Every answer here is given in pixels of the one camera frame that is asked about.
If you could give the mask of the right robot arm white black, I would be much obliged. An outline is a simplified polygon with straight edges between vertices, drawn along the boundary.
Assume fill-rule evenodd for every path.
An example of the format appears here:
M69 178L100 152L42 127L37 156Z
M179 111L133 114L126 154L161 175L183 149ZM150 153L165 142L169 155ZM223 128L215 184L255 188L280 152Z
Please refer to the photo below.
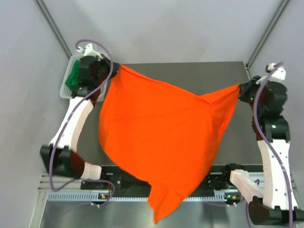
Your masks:
M253 112L252 128L262 156L264 188L252 180L248 171L235 169L222 175L227 188L234 186L246 201L247 220L254 225L288 226L304 219L292 190L289 165L291 136L289 124L282 116L287 101L283 85L286 71L282 63L266 66L267 76L255 76L239 85L240 101Z

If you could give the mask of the orange t shirt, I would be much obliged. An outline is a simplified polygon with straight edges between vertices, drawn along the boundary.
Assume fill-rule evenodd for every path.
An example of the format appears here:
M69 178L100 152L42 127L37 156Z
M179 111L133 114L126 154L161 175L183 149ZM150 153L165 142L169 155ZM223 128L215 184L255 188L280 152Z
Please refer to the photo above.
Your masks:
M112 78L99 115L99 142L119 168L149 183L155 223L207 176L238 95L238 85L195 95L124 65Z

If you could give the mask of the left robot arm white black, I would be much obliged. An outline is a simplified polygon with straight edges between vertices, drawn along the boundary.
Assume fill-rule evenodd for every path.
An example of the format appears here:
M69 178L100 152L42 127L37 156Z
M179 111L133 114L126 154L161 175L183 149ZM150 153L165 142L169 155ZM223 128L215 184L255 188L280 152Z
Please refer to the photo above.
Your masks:
M91 179L93 185L103 188L108 177L102 174L102 167L85 162L76 151L87 117L108 80L118 73L120 64L112 61L109 51L102 54L95 50L94 45L102 47L100 43L89 39L85 42L84 48L76 48L81 54L78 83L69 99L68 110L56 135L48 145L41 146L40 156L50 176Z

